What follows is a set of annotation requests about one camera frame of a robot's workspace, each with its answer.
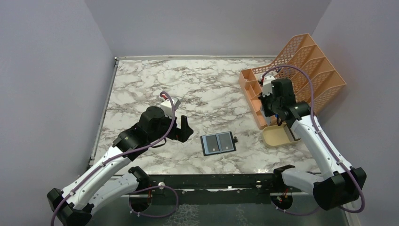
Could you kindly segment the dark grey credit card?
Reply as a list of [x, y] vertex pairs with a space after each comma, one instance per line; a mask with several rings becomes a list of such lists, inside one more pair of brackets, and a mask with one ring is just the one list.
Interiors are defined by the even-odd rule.
[[207, 154], [220, 152], [218, 139], [217, 139], [216, 135], [206, 136], [205, 142], [206, 142], [206, 153]]

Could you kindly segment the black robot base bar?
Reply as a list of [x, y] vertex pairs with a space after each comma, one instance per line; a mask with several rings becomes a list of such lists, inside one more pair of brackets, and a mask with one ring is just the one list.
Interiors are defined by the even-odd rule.
[[129, 193], [133, 205], [269, 204], [270, 196], [298, 193], [296, 188], [278, 188], [271, 173], [150, 175], [154, 188]]

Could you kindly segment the black leather card holder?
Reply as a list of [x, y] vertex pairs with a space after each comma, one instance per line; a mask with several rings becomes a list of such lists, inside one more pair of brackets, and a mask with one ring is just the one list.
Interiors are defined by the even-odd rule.
[[[218, 135], [221, 134], [221, 133], [222, 133], [222, 134], [223, 134], [223, 133], [230, 133], [231, 138], [232, 138], [232, 141], [233, 141], [233, 149], [232, 149], [232, 150], [230, 150], [230, 151], [224, 151], [224, 152], [221, 151], [220, 141], [219, 141], [219, 138], [218, 138]], [[234, 135], [232, 134], [231, 131], [228, 131], [228, 132], [221, 132], [221, 133], [203, 135], [203, 136], [200, 137], [201, 146], [202, 146], [202, 150], [203, 150], [203, 155], [204, 155], [204, 156], [215, 155], [215, 154], [221, 154], [221, 153], [228, 153], [228, 152], [233, 152], [233, 151], [236, 151], [236, 150], [237, 150], [237, 148], [236, 148], [236, 143], [238, 142], [238, 138], [237, 138], [236, 136], [234, 136]], [[216, 136], [217, 136], [218, 144], [219, 144], [219, 148], [220, 148], [220, 152], [218, 152], [218, 153], [212, 153], [212, 154], [207, 154], [207, 153], [206, 153], [206, 142], [205, 142], [205, 137], [206, 137], [206, 136], [210, 136], [210, 135], [216, 135]]]

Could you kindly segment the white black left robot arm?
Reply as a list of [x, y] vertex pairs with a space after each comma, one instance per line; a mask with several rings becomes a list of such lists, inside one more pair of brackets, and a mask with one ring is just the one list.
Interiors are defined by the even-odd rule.
[[176, 107], [150, 106], [139, 121], [118, 134], [102, 158], [82, 176], [62, 189], [53, 188], [47, 199], [53, 211], [50, 224], [58, 219], [64, 226], [85, 226], [104, 205], [129, 193], [143, 193], [158, 187], [140, 167], [116, 181], [110, 181], [116, 172], [133, 162], [150, 148], [159, 147], [170, 139], [184, 143], [193, 134], [188, 118], [182, 115], [178, 124]]

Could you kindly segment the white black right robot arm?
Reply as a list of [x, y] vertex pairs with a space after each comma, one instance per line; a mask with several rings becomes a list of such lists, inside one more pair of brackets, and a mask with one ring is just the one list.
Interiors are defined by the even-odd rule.
[[279, 192], [294, 187], [312, 195], [323, 210], [364, 200], [362, 187], [367, 175], [359, 167], [354, 168], [335, 148], [322, 130], [313, 111], [313, 104], [296, 100], [290, 79], [264, 79], [261, 111], [266, 119], [275, 115], [278, 122], [304, 142], [320, 169], [320, 176], [300, 171], [293, 165], [273, 171], [272, 187]]

